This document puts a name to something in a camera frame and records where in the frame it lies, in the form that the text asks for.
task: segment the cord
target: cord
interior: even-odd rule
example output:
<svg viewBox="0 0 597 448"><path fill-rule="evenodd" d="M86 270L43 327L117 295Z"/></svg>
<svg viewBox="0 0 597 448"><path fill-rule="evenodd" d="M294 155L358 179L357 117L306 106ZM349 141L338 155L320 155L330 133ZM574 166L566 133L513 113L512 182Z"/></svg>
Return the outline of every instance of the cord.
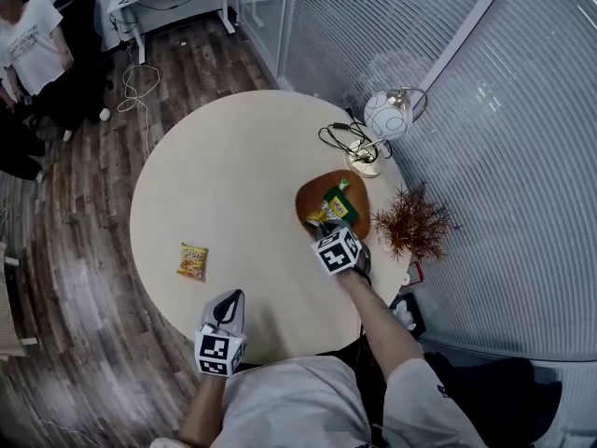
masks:
<svg viewBox="0 0 597 448"><path fill-rule="evenodd" d="M363 130L361 130L361 123L356 121L356 119L353 119L351 124L332 123L328 124L325 128L320 128L318 133L319 139L321 139L328 146L334 147L335 149L339 149L344 151L346 154L349 154L355 161L372 164L378 159L380 151L376 146L371 147L371 149L366 149L366 155L359 155L358 153L361 151L359 148L357 150L350 149L348 145L342 143L341 140L336 137L332 130L348 131L361 139L364 143L372 143L371 139L363 132Z"/></svg>
<svg viewBox="0 0 597 448"><path fill-rule="evenodd" d="M351 119L353 120L353 123L358 127L359 123L356 118L354 117L353 114L353 110L349 107L345 108L344 111L346 111L346 113L348 114L348 116L351 117ZM383 141L383 143L385 144L386 149L388 150L388 156L386 156L385 158L387 160L389 160L390 158L392 158L392 155L394 154L394 149L392 148L392 145L390 144L389 141Z"/></svg>
<svg viewBox="0 0 597 448"><path fill-rule="evenodd" d="M173 10L175 8L179 8L182 5L186 5L188 2L190 2L192 0L187 0L185 2L183 2L182 4L177 4L177 5L173 5L171 7L168 8L155 8L155 7L150 7L149 5L143 5L143 4L137 4L139 7L143 7L143 8L149 8L150 10L157 10L157 11L166 11L166 10Z"/></svg>
<svg viewBox="0 0 597 448"><path fill-rule="evenodd" d="M160 70L153 66L149 66L148 64L134 64L134 61L132 60L131 50L132 46L129 46L129 60L131 62L131 65L122 74L122 82L124 83L124 101L120 102L116 110L119 113L126 113L127 111L131 111L134 107L136 107L137 104L141 105L143 108L146 109L146 148L148 156L151 152L149 151L149 108L147 108L147 105L141 101L141 98L145 98L146 96L148 96L148 94L150 94L160 84ZM155 71L158 75L158 81L156 81L152 85L152 87L149 88L149 90L147 90L143 94L138 94L137 89L129 84L132 78L132 70L134 70L135 68L148 68L150 70ZM128 90L133 91L134 94L129 94Z"/></svg>
<svg viewBox="0 0 597 448"><path fill-rule="evenodd" d="M58 427L59 429L63 429L68 431L69 433L77 433L79 435L81 435L83 438L85 438L89 443L94 444L95 446L97 446L97 448L102 448L99 444L97 444L95 441L93 441L90 437L88 437L85 433L75 430L75 429L69 429L66 427L61 427L60 425L58 425L57 423L54 422L50 422L48 420L38 420L40 423L48 423L50 425L54 425L55 427Z"/></svg>
<svg viewBox="0 0 597 448"><path fill-rule="evenodd" d="M110 15L110 23L112 24L112 26L114 27L114 30L116 30L116 33L118 35L118 40L120 40L120 43L123 43L122 38L120 37L120 32L122 32L123 35L128 35L131 34L135 28L137 28L137 25L139 24L139 18L137 17L137 14L134 12L134 10L131 8L131 12L134 15L134 21L122 21L120 19L117 19L114 15ZM122 25L134 25L131 30L127 30L126 32L122 30Z"/></svg>

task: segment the black pants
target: black pants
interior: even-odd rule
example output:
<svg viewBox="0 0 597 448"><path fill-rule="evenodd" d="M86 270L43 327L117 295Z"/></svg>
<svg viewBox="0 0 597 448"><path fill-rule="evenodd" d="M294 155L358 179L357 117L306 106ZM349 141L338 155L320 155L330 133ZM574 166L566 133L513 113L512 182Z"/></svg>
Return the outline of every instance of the black pants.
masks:
<svg viewBox="0 0 597 448"><path fill-rule="evenodd" d="M0 171L33 181L41 165L31 156L44 156L46 145L23 123L0 109Z"/></svg>
<svg viewBox="0 0 597 448"><path fill-rule="evenodd" d="M75 65L34 96L34 105L36 111L48 115L64 130L75 132L85 118L99 120L104 109L103 94L103 82L95 72Z"/></svg>

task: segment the green snack package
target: green snack package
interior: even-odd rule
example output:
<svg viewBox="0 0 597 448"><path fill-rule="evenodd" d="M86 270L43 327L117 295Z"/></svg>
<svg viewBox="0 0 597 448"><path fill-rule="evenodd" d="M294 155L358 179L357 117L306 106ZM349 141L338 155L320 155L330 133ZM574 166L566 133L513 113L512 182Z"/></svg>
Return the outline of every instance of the green snack package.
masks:
<svg viewBox="0 0 597 448"><path fill-rule="evenodd" d="M324 200L329 205L329 209L336 215L338 218L345 220L349 224L351 224L357 217L359 217L358 212L354 209L353 205L348 202L346 196L342 193L342 189L348 186L348 181L342 180L342 182L346 182L344 186L340 183L339 187L335 187L330 189Z"/></svg>

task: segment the window blind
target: window blind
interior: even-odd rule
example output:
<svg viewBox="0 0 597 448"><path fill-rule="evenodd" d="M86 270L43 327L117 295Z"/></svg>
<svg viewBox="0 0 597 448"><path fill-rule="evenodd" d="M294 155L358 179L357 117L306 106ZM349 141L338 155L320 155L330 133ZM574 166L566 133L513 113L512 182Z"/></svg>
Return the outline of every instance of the window blind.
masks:
<svg viewBox="0 0 597 448"><path fill-rule="evenodd" d="M477 0L296 0L285 77L335 104L417 85Z"/></svg>
<svg viewBox="0 0 597 448"><path fill-rule="evenodd" d="M465 231L425 262L431 340L597 360L597 0L495 0L395 144Z"/></svg>

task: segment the chip bag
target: chip bag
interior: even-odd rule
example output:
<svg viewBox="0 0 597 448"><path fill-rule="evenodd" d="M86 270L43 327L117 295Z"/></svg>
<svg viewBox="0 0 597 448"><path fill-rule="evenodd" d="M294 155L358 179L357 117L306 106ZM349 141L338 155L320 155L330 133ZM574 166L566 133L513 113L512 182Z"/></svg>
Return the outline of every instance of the chip bag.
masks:
<svg viewBox="0 0 597 448"><path fill-rule="evenodd" d="M204 281L207 249L193 247L184 243L180 245L180 249L182 252L182 262L177 272L185 277Z"/></svg>
<svg viewBox="0 0 597 448"><path fill-rule="evenodd" d="M328 220L342 219L350 224L357 219L358 211L342 193L349 184L348 180L342 178L339 186L335 186L326 193L319 210L307 216L306 222L317 227Z"/></svg>

